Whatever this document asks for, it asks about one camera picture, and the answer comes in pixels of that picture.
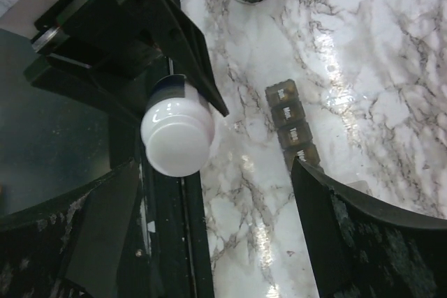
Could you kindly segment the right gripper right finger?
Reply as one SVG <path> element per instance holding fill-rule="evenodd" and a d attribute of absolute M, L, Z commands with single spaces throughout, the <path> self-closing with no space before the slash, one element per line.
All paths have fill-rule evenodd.
<path fill-rule="evenodd" d="M 291 179 L 320 297 L 446 296 L 446 220 L 383 202 L 299 158 Z"/>

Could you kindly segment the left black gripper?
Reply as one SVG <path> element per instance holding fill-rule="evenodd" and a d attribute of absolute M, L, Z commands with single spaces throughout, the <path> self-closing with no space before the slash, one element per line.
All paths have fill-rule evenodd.
<path fill-rule="evenodd" d="M 163 55 L 223 116 L 202 31 L 173 0 L 57 0 L 35 20 L 39 55 L 24 72 L 33 87 L 139 127 L 144 112 L 93 83 L 138 78 Z"/>

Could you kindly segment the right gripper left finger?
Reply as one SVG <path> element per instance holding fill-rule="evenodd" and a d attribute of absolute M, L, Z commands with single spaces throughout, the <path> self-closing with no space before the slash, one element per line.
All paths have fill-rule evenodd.
<path fill-rule="evenodd" d="M 1 218 L 1 296 L 116 297 L 138 184 L 129 161 Z"/>

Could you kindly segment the white pill bottle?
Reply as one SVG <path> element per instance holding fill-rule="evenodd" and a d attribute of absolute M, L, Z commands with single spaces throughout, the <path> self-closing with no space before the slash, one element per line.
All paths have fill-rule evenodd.
<path fill-rule="evenodd" d="M 210 156 L 214 121 L 208 102 L 184 75 L 169 75 L 150 91 L 140 136 L 150 165 L 169 177 L 198 172 Z"/>

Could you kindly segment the grey weekly pill organizer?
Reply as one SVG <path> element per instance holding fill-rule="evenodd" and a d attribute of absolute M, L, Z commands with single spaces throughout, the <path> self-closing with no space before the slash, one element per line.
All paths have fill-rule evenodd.
<path fill-rule="evenodd" d="M 278 135 L 287 173 L 296 159 L 323 173 L 321 157 L 298 95 L 295 82 L 286 80 L 265 88 L 265 97 Z"/>

